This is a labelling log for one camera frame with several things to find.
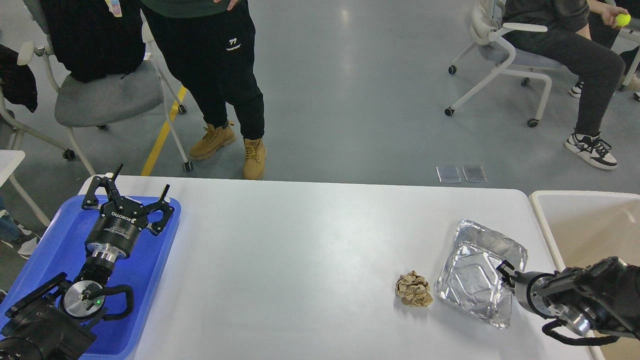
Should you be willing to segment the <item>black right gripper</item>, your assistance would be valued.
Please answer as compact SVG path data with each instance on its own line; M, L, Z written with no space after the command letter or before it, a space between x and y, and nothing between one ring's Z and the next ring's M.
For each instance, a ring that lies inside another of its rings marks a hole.
M519 305L528 312L542 318L553 318L554 312L550 310L553 303L553 292L549 283L556 277L555 274L529 271L521 272L515 269L508 260L503 260L496 271L502 280L502 284L513 289Z

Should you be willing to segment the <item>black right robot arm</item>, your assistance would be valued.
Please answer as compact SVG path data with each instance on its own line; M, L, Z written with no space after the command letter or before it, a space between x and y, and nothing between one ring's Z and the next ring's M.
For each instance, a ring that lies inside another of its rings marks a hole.
M498 265L503 284L528 312L549 322L542 333L569 346L606 346L640 337L640 270L617 256L553 273Z

